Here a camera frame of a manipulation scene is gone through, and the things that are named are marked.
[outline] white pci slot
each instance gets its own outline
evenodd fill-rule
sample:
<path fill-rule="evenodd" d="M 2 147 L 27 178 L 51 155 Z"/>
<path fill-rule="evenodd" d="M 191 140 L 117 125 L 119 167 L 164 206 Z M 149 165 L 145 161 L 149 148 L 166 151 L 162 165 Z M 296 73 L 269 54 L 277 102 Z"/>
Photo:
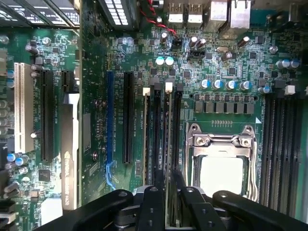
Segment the white pci slot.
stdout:
<path fill-rule="evenodd" d="M 30 73 L 30 65 L 14 63 L 15 152 L 23 154 L 34 150 L 34 140 L 30 136 L 34 131 L 34 86 Z"/>

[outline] black pcie slot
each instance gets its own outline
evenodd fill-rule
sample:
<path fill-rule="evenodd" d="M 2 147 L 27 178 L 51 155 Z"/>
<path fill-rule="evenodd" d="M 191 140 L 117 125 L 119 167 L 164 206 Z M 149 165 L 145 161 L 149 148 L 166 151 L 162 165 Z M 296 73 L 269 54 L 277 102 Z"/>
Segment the black pcie slot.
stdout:
<path fill-rule="evenodd" d="M 40 71 L 38 78 L 40 87 L 40 151 L 41 159 L 51 161 L 54 158 L 54 89 L 53 72 Z"/>
<path fill-rule="evenodd" d="M 124 72 L 123 88 L 123 163 L 133 159 L 132 141 L 134 127 L 134 73 Z"/>

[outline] mounting hole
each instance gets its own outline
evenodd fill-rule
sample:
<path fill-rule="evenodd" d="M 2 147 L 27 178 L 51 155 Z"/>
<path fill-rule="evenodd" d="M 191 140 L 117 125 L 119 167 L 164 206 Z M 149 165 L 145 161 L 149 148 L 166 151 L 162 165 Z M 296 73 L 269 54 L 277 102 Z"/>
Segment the mounting hole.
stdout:
<path fill-rule="evenodd" d="M 212 221 L 208 221 L 208 222 L 207 222 L 207 226 L 212 228 L 212 227 L 215 226 L 215 223 L 212 222 Z"/>

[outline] blue pcie slot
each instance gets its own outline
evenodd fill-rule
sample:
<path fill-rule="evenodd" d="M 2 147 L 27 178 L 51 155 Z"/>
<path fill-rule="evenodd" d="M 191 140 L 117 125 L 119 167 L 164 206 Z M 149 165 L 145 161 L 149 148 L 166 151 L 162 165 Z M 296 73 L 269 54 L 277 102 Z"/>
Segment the blue pcie slot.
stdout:
<path fill-rule="evenodd" d="M 116 188 L 112 184 L 111 168 L 114 165 L 113 158 L 113 123 L 114 123 L 114 81 L 112 71 L 107 71 L 107 160 L 106 160 L 106 182 L 112 190 Z"/>

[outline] black ram slot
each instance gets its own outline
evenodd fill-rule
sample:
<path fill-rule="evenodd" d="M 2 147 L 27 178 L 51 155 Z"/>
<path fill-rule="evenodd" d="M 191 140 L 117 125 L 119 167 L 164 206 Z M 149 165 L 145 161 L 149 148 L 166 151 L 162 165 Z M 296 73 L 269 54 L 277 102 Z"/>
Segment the black ram slot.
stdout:
<path fill-rule="evenodd" d="M 123 163 L 133 160 L 132 142 L 134 128 L 134 73 L 124 72 L 123 89 Z"/>
<path fill-rule="evenodd" d="M 54 89 L 53 72 L 43 70 L 40 72 L 40 151 L 41 159 L 51 161 L 54 158 Z"/>
<path fill-rule="evenodd" d="M 180 139 L 180 112 L 182 91 L 177 90 L 173 103 L 173 136 L 172 136 L 172 169 L 177 169 L 179 164 L 179 139 Z"/>

